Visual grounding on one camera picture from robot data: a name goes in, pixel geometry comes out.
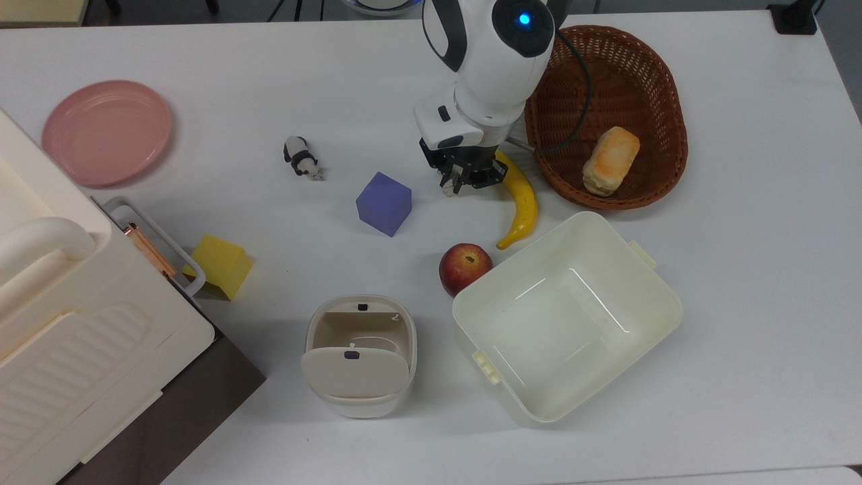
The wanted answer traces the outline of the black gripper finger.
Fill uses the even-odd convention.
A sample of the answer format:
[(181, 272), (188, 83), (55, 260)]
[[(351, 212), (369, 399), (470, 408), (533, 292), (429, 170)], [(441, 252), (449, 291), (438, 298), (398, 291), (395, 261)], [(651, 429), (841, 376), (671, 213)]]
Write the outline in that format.
[(488, 164), (472, 170), (468, 176), (468, 185), (474, 189), (483, 189), (501, 184), (508, 172), (506, 164)]
[(445, 197), (456, 197), (463, 187), (468, 187), (469, 181), (464, 169), (458, 165), (439, 168), (440, 190)]

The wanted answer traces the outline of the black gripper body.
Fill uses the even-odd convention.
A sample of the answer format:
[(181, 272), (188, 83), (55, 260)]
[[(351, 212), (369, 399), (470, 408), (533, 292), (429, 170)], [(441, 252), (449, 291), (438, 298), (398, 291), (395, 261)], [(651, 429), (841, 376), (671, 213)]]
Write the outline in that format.
[(424, 138), (420, 138), (419, 145), (428, 165), (441, 172), (449, 171), (452, 165), (462, 168), (469, 165), (473, 171), (490, 170), (492, 177), (505, 177), (508, 172), (508, 164), (498, 160), (497, 147), (457, 146), (431, 150)]

